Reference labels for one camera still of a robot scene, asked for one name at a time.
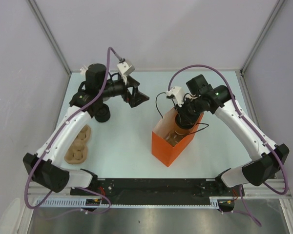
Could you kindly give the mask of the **orange paper bag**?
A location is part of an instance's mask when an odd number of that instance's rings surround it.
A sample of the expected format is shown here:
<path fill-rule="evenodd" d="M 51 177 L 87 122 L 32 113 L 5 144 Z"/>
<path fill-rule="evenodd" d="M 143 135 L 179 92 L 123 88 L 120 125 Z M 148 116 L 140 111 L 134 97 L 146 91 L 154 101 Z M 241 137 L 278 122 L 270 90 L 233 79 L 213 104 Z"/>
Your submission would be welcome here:
<path fill-rule="evenodd" d="M 160 121 L 152 130 L 151 153 L 169 167 L 191 143 L 195 134 L 209 127 L 202 122 L 203 116 L 201 113 L 192 127 L 183 129 L 177 125 L 180 116 L 175 108 L 161 115 Z"/>

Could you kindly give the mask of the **single black cup lid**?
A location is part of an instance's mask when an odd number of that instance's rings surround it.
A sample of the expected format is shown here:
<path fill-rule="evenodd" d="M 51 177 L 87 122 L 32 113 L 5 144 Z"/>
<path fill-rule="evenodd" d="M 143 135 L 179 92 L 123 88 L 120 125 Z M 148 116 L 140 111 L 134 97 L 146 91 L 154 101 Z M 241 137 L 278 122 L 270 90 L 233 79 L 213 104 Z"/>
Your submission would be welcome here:
<path fill-rule="evenodd" d="M 175 124 L 182 129 L 190 129 L 196 123 L 196 119 L 185 115 L 177 114 Z"/>

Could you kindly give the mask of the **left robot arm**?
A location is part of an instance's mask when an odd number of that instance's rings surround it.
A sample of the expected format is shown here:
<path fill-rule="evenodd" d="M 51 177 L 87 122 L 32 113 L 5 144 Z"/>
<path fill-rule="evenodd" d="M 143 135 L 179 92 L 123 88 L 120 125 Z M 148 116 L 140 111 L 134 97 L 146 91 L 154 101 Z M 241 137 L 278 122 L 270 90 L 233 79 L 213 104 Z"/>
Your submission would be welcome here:
<path fill-rule="evenodd" d="M 67 187 L 81 187 L 88 195 L 97 192 L 95 174 L 84 169 L 63 169 L 61 165 L 73 141 L 92 118 L 98 122 L 109 120 L 109 107 L 104 103 L 106 100 L 120 96 L 132 108 L 149 100 L 138 90 L 139 82 L 131 77 L 135 68 L 129 61 L 119 63 L 117 69 L 116 80 L 108 77 L 108 69 L 100 63 L 81 69 L 85 81 L 72 97 L 60 125 L 35 154 L 27 153 L 23 157 L 30 180 L 55 193 Z"/>

